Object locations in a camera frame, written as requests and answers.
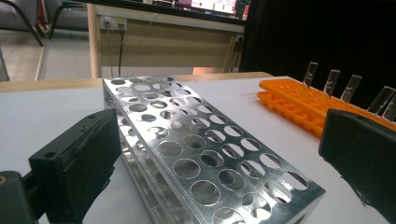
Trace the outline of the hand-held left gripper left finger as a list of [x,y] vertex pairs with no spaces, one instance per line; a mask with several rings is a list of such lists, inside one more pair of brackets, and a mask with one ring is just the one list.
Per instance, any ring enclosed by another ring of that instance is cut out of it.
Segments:
[[49,222],[82,222],[108,185],[119,156],[114,109],[90,114],[31,156],[29,163],[43,188]]

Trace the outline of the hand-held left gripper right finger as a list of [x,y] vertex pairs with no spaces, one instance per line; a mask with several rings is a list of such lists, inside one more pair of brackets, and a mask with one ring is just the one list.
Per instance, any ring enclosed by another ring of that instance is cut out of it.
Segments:
[[330,109],[318,154],[363,204],[396,224],[396,131],[361,115]]

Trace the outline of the metal test tube rack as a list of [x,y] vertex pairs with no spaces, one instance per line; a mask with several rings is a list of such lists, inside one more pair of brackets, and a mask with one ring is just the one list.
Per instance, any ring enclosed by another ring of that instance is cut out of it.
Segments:
[[196,224],[304,224],[325,190],[174,77],[106,78],[164,212]]

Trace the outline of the orange plastic test tube rack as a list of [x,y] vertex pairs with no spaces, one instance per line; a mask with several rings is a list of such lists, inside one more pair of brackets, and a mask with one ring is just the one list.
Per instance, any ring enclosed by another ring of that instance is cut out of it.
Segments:
[[278,115],[320,138],[329,108],[358,114],[396,132],[396,122],[390,122],[342,100],[329,97],[315,88],[290,78],[262,80],[257,93],[261,103]]

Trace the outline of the black-legged grey chair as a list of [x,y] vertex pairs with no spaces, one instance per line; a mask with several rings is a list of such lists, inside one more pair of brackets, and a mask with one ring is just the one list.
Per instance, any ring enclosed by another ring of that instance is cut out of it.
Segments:
[[45,9],[49,18],[49,39],[52,39],[56,29],[88,30],[88,14],[86,6],[64,0],[44,0]]
[[39,19],[39,0],[0,0],[0,30],[29,32],[43,47]]

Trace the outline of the beige wooden desk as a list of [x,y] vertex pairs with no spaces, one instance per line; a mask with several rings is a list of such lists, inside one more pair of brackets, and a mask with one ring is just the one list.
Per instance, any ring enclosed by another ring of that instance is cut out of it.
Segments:
[[[100,28],[100,17],[127,20],[126,31]],[[128,1],[88,4],[92,77],[104,66],[190,67],[196,74],[224,73],[238,65],[236,38],[245,32],[239,20]]]

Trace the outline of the computer monitor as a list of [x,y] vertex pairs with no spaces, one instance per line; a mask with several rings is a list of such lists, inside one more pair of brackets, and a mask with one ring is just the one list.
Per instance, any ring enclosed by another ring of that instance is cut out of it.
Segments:
[[176,0],[178,6],[234,14],[236,0]]

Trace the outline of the white wall power socket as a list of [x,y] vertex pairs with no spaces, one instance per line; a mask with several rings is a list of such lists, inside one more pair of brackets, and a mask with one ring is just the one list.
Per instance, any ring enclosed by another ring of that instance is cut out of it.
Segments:
[[127,20],[118,17],[101,16],[100,28],[108,31],[126,31]]

